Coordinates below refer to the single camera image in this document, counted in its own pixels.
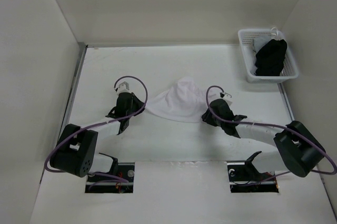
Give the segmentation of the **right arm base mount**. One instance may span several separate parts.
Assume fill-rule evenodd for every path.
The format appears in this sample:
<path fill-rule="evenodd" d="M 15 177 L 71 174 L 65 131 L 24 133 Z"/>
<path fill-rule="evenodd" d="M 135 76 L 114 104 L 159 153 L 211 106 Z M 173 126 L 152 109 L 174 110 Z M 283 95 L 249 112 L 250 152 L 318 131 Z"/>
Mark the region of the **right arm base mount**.
<path fill-rule="evenodd" d="M 275 178 L 262 182 L 264 179 L 274 176 L 275 172 L 260 173 L 252 164 L 260 153 L 261 151 L 257 151 L 246 160 L 227 162 L 231 193 L 279 193 Z"/>

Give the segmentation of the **white tank top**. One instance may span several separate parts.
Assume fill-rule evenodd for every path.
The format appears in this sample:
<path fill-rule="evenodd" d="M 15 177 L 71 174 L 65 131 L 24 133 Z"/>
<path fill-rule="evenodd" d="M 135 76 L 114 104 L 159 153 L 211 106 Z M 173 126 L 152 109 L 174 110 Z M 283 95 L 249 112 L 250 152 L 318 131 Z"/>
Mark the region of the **white tank top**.
<path fill-rule="evenodd" d="M 206 91 L 192 77 L 183 77 L 168 90 L 147 101 L 145 109 L 160 118 L 182 123 L 199 123 L 207 110 Z"/>

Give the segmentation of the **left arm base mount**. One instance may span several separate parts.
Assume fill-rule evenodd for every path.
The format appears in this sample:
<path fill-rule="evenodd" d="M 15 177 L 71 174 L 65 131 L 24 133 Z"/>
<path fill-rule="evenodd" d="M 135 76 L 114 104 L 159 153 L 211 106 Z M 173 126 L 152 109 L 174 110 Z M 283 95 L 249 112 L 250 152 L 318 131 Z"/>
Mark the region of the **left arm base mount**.
<path fill-rule="evenodd" d="M 122 162 L 113 168 L 112 176 L 88 175 L 86 194 L 132 194 L 134 190 L 135 163 Z"/>

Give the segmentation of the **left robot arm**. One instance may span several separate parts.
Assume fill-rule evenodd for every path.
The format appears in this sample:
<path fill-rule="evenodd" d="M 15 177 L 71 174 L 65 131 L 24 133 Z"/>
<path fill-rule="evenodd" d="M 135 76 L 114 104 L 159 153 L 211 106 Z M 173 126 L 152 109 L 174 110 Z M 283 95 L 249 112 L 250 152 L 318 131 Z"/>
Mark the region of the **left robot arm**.
<path fill-rule="evenodd" d="M 134 93 L 118 94 L 116 106 L 101 121 L 89 125 L 65 126 L 55 149 L 48 157 L 47 166 L 54 172 L 66 172 L 77 177 L 99 173 L 106 181 L 118 175 L 117 159 L 98 152 L 98 143 L 122 134 L 129 126 L 130 118 L 142 113 L 145 103 Z"/>

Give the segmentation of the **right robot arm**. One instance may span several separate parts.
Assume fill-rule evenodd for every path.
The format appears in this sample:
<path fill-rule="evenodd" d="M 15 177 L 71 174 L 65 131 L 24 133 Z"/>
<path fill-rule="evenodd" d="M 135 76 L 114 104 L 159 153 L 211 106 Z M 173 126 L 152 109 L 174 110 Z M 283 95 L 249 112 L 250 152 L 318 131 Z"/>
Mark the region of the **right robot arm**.
<path fill-rule="evenodd" d="M 326 151 L 299 121 L 286 126 L 250 121 L 235 115 L 224 99 L 207 101 L 202 120 L 221 129 L 229 136 L 252 139 L 277 148 L 285 169 L 298 177 L 306 177 L 325 157 Z"/>

